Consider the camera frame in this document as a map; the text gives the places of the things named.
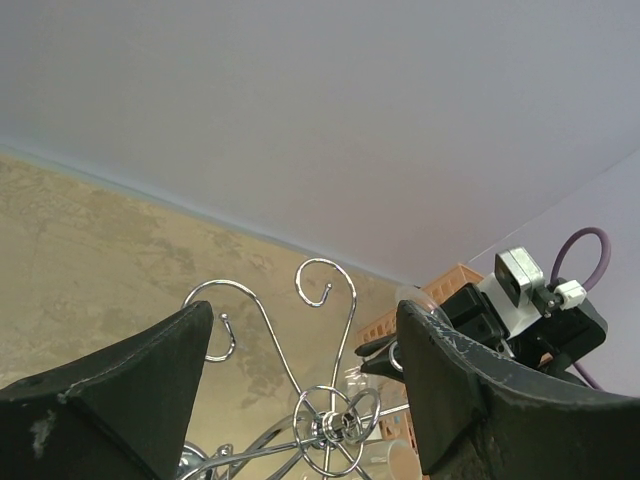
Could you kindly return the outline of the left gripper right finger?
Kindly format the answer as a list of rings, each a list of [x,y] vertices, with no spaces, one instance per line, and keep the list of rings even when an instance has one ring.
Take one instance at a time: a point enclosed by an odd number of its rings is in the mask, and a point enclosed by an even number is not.
[[[455,352],[477,370],[488,416],[446,450],[418,452],[424,474],[432,479],[638,478],[638,399],[559,380],[460,340]]]

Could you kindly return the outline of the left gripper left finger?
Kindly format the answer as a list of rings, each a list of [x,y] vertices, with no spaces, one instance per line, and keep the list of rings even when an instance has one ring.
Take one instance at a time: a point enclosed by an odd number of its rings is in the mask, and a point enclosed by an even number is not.
[[[174,478],[212,326],[198,301],[2,388],[2,478]]]

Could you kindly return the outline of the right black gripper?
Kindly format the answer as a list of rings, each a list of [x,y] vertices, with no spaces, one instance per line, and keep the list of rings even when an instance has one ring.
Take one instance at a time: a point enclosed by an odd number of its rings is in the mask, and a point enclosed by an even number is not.
[[[530,369],[560,380],[584,380],[569,369],[602,345],[608,324],[589,300],[562,310],[540,313],[528,303],[514,305],[498,282],[467,283],[445,300],[440,309],[453,329]],[[360,371],[404,383],[402,357],[395,334],[358,346],[365,360]]]

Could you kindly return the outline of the clear wine glass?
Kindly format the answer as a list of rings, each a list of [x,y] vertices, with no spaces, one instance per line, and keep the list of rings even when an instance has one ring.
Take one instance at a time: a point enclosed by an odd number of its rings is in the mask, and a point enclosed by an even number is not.
[[[398,286],[395,291],[395,301],[399,303],[402,300],[413,301],[434,317],[439,318],[440,320],[443,319],[442,311],[439,308],[438,303],[428,293],[416,286]]]

